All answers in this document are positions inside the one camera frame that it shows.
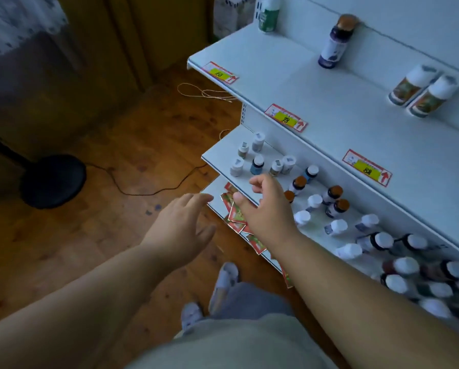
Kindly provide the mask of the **person's right hand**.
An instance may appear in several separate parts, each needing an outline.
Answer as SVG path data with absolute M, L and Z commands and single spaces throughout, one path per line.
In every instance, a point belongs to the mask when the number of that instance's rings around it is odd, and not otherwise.
M 261 194 L 262 198 L 257 205 L 257 213 L 244 218 L 263 245 L 276 255 L 278 248 L 300 236 L 291 204 L 286 200 L 280 183 L 270 174 L 253 176 L 249 183 L 253 192 Z

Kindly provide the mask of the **person's left hand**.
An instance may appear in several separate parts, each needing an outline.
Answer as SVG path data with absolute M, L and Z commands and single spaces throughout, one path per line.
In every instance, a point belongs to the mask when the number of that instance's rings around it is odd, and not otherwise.
M 156 264 L 174 271 L 189 264 L 205 249 L 194 247 L 196 224 L 204 207 L 213 199 L 207 193 L 187 193 L 159 213 L 141 242 Z

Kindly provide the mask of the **person's left forearm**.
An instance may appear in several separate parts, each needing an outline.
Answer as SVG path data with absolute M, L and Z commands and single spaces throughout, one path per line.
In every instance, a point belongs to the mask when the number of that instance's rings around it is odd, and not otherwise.
M 130 248 L 0 321 L 0 369 L 91 369 L 169 274 L 193 258 Z

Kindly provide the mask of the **person's right forearm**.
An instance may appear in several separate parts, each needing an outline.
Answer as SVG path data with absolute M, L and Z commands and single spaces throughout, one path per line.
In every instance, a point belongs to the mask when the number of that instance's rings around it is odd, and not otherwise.
M 459 333 L 301 233 L 268 244 L 355 369 L 459 369 Z

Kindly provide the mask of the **row of red green tags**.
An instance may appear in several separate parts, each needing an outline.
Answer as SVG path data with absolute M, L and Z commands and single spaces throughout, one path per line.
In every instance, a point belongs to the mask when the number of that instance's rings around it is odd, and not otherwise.
M 224 218 L 226 224 L 231 227 L 237 234 L 239 234 L 252 247 L 257 255 L 265 258 L 267 262 L 269 262 L 282 274 L 288 289 L 293 288 L 294 284 L 292 283 L 289 274 L 282 269 L 280 263 L 274 258 L 269 250 L 254 234 L 253 230 L 250 228 L 249 224 L 241 213 L 240 208 L 234 203 L 233 194 L 237 192 L 238 189 L 230 182 L 227 182 L 225 184 L 225 190 L 226 191 L 223 192 L 220 197 L 227 210 L 227 215 Z

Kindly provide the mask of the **person's white right slipper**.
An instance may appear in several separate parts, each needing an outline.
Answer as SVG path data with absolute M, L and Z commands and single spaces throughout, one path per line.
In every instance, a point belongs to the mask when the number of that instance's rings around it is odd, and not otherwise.
M 232 262 L 225 262 L 220 268 L 213 294 L 209 301 L 208 313 L 215 315 L 225 301 L 231 287 L 240 281 L 238 267 Z

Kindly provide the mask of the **person's white slipper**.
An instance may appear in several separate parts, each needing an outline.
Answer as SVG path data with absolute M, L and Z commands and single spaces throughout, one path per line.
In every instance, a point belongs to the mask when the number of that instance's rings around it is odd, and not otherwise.
M 208 313 L 215 315 L 225 301 L 231 287 L 240 281 L 238 267 L 232 262 L 225 262 L 220 268 L 213 294 L 209 301 Z
M 204 317 L 203 309 L 199 303 L 190 302 L 184 305 L 181 311 L 182 332 L 201 321 Z

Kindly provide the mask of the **person's grey trousers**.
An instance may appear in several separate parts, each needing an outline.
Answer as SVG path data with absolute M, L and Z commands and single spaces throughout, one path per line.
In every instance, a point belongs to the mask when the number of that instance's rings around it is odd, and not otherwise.
M 258 320 L 269 314 L 295 317 L 291 304 L 284 297 L 254 284 L 240 282 L 229 288 L 220 306 L 210 312 L 207 319 Z

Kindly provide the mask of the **person's white left slipper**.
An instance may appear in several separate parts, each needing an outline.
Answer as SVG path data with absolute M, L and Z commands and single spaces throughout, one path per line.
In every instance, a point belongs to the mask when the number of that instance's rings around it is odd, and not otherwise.
M 190 302 L 184 305 L 181 311 L 182 332 L 201 321 L 204 317 L 203 309 L 199 303 Z

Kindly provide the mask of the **red yellow price label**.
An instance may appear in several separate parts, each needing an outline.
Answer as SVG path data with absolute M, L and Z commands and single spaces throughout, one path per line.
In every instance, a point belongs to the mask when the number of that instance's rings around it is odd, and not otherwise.
M 347 151 L 342 161 L 383 187 L 387 187 L 392 178 L 390 171 L 375 164 L 352 149 Z
M 264 111 L 264 114 L 298 133 L 302 133 L 308 126 L 307 121 L 276 104 L 270 105 L 266 111 Z
M 239 76 L 226 70 L 213 61 L 209 61 L 207 64 L 205 64 L 202 67 L 202 70 L 217 80 L 225 83 L 225 85 L 231 85 L 239 79 Z

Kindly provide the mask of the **person's beige shirt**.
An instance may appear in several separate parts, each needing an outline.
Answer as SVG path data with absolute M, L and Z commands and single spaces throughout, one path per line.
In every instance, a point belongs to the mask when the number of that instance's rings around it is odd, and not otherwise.
M 125 369 L 338 369 L 297 318 L 205 320 Z

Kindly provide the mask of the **white metal shelf unit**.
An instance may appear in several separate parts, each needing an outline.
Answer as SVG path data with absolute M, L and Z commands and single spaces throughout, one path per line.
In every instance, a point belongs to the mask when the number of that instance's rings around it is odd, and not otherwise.
M 335 162 L 434 235 L 434 254 L 459 255 L 459 89 L 425 118 L 388 94 L 419 64 L 459 79 L 459 0 L 282 0 L 277 27 L 253 21 L 188 58 L 197 72 L 240 100 L 240 125 L 264 141 L 301 142 Z M 342 14 L 357 16 L 332 69 L 318 64 Z M 231 85 L 202 70 L 213 61 L 239 76 Z M 298 133 L 267 117 L 276 104 L 308 122 Z M 342 161 L 349 149 L 392 173 L 383 187 Z

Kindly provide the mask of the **black fan stand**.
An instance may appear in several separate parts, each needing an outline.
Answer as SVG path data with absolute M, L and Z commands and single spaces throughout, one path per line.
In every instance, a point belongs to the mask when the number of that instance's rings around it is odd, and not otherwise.
M 23 169 L 20 198 L 38 210 L 54 209 L 71 201 L 87 180 L 86 164 L 73 155 L 49 155 L 32 161 L 5 145 L 1 138 L 0 155 Z

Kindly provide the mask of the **group of white cap bottles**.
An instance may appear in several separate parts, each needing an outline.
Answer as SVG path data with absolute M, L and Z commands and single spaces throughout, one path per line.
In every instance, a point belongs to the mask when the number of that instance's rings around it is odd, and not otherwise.
M 410 222 L 391 204 L 350 176 L 335 162 L 301 142 L 277 148 L 239 126 L 204 154 L 220 174 L 256 204 L 260 195 L 249 179 L 270 173 L 287 191 L 298 176 L 306 187 L 291 208 L 298 230 L 329 253 L 424 310 L 459 329 L 459 255 L 434 254 L 434 235 Z M 343 188 L 350 208 L 341 217 L 326 216 L 322 193 Z

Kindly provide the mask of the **purple bottle brown cap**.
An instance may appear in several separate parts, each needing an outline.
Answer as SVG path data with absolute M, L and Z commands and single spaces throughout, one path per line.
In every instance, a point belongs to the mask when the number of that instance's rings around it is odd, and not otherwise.
M 342 14 L 338 18 L 319 56 L 318 64 L 321 67 L 332 69 L 337 66 L 359 23 L 359 18 L 353 14 Z

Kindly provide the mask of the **green white bottle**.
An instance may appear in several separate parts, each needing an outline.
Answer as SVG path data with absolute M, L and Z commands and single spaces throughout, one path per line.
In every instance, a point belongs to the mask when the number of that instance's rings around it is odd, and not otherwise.
M 264 33 L 273 33 L 277 27 L 277 20 L 281 10 L 282 0 L 262 0 L 259 16 L 258 28 Z

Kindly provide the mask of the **white patterned carton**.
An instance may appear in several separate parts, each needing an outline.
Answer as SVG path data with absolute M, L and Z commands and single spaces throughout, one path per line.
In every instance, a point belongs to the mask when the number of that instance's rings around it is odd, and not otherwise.
M 253 21 L 256 0 L 214 0 L 213 34 L 220 40 Z

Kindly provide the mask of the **brown wooden wardrobe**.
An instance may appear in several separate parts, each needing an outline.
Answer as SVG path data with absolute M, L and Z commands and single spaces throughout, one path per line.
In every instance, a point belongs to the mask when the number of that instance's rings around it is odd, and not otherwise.
M 58 0 L 87 66 L 116 90 L 145 91 L 210 42 L 214 0 Z

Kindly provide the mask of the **orange label white cap bottle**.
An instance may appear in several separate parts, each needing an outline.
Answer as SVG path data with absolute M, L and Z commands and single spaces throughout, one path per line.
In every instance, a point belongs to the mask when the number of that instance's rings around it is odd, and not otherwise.
M 459 89 L 459 79 L 442 74 L 408 107 L 407 112 L 414 117 L 425 118 L 451 99 Z
M 396 106 L 407 106 L 439 77 L 441 71 L 431 65 L 419 64 L 388 94 L 387 99 Z

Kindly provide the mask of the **white floral cloth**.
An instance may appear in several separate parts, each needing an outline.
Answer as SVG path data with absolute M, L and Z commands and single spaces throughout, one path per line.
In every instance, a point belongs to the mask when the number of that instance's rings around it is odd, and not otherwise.
M 0 0 L 0 56 L 40 32 L 56 35 L 68 23 L 58 0 Z

